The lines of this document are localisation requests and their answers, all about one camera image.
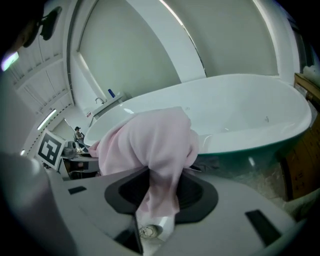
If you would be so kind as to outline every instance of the ceiling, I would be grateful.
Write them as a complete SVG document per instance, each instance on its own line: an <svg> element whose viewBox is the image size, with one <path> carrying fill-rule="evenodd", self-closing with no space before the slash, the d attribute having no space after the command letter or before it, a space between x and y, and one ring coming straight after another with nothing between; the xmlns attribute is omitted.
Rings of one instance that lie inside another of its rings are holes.
<svg viewBox="0 0 320 256"><path fill-rule="evenodd" d="M46 3L44 16L53 8L62 7L51 39L44 41L38 35L32 45L18 51L18 60L4 73L38 118L47 115L53 104L61 104L62 109L73 104L63 56L65 21L70 3L71 0L52 0Z"/></svg>

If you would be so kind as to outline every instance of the light strip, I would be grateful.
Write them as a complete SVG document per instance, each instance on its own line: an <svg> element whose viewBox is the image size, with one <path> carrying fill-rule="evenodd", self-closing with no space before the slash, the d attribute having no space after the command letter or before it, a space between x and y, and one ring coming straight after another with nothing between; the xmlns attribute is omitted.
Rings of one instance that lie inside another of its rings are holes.
<svg viewBox="0 0 320 256"><path fill-rule="evenodd" d="M169 7L169 5L167 5L163 0L159 0L159 1L169 10L170 13L172 13L172 15L176 18L176 20L180 23L180 25L183 26L184 24L179 19L179 17L175 14L175 12Z"/></svg>
<svg viewBox="0 0 320 256"><path fill-rule="evenodd" d="M52 110L52 112L42 121L42 123L38 126L37 130L39 131L42 126L44 126L44 124L49 120L49 118L54 114L56 113L56 109Z"/></svg>
<svg viewBox="0 0 320 256"><path fill-rule="evenodd" d="M4 61L1 63L1 69L2 71L6 71L12 63L14 63L19 58L18 52L13 53L9 57L7 57Z"/></svg>

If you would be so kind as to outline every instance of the bathtub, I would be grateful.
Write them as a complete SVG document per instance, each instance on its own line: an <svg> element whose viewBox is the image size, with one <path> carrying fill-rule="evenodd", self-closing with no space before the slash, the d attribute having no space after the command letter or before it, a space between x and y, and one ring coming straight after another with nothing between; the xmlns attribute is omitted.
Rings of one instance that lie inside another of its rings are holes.
<svg viewBox="0 0 320 256"><path fill-rule="evenodd" d="M229 74L129 99L102 115L89 128L84 143L91 146L131 114L176 106L182 107L199 135L200 155L267 146L273 146L274 153L284 142L301 135L311 122L307 101L289 84L265 75Z"/></svg>

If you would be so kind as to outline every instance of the faucet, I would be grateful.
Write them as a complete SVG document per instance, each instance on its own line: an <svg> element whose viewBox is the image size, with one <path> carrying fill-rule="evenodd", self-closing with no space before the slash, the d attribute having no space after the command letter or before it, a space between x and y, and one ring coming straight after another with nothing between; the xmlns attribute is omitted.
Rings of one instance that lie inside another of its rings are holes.
<svg viewBox="0 0 320 256"><path fill-rule="evenodd" d="M102 104L105 104L105 102L102 100L102 98L98 97L95 99L95 104L97 104L97 100L100 100Z"/></svg>

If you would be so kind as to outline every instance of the pink towel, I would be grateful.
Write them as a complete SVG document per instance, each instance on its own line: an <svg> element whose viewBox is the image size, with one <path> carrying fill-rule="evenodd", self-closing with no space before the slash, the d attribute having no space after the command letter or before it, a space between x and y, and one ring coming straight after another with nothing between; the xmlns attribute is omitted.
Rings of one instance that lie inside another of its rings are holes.
<svg viewBox="0 0 320 256"><path fill-rule="evenodd" d="M139 210L152 217L179 212L176 190L183 168L199 151L198 135L181 107L133 114L89 148L102 175L148 166L150 188Z"/></svg>

